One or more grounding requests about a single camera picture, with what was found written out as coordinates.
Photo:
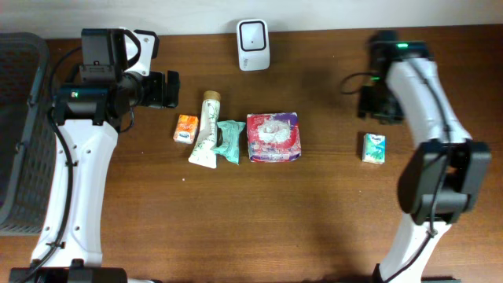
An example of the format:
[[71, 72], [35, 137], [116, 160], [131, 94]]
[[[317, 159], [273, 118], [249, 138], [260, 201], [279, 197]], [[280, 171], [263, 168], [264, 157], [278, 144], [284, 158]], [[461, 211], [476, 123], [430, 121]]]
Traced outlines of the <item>green white tissue pack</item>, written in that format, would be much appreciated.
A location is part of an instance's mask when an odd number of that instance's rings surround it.
[[384, 164], [386, 156], [386, 137], [379, 134], [365, 134], [363, 138], [362, 161], [371, 164]]

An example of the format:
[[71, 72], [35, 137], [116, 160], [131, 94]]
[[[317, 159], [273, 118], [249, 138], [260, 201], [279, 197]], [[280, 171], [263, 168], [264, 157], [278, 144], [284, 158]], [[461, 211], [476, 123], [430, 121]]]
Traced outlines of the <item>red purple tissue pack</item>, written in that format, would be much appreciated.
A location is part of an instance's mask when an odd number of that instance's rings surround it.
[[291, 162], [301, 157], [296, 112], [248, 114], [246, 125], [251, 162]]

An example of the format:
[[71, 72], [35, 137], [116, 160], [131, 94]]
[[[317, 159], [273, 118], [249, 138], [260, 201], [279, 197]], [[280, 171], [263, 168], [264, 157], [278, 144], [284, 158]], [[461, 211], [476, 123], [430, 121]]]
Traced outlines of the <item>teal packet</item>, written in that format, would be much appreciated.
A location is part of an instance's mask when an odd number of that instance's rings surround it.
[[222, 142], [213, 149], [213, 152], [224, 156], [230, 163], [239, 164], [240, 133], [245, 125], [245, 122], [234, 120], [217, 122], [217, 127], [222, 132]]

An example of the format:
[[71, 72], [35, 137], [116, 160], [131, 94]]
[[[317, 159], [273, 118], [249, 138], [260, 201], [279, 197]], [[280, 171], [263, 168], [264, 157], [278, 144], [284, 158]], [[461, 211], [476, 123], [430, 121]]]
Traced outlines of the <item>white tube with cork cap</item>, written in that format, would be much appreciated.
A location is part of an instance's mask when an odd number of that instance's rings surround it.
[[220, 113], [220, 93], [207, 90], [201, 108], [200, 129], [189, 162], [215, 169], [217, 157], [213, 149], [217, 143], [217, 122]]

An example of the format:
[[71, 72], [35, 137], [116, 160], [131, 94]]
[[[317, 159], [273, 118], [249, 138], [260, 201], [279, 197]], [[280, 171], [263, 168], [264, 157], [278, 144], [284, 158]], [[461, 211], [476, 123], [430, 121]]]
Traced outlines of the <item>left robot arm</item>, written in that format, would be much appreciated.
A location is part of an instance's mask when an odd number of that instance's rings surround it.
[[85, 28], [82, 60], [58, 83], [46, 41], [1, 36], [1, 232], [38, 237], [11, 282], [126, 282], [105, 267], [101, 211], [124, 116], [178, 104], [177, 72], [154, 72], [156, 33]]

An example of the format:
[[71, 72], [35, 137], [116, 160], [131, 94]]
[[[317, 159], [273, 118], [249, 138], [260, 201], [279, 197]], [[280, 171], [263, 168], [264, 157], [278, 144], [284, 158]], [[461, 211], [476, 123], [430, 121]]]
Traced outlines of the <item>orange tissue pack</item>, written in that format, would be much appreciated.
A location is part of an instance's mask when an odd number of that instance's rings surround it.
[[180, 115], [174, 131], [173, 139], [184, 144], [193, 144], [198, 128], [197, 116]]

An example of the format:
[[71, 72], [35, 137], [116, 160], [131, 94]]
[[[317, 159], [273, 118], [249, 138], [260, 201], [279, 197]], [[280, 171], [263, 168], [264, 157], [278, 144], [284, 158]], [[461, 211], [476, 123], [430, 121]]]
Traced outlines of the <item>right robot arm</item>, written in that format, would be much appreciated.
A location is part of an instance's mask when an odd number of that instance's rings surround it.
[[425, 42], [383, 30], [367, 46], [372, 81], [360, 90], [357, 115], [383, 124], [406, 121], [415, 146], [398, 180], [402, 220], [372, 280], [420, 282], [441, 237], [475, 206], [492, 156], [453, 112]]

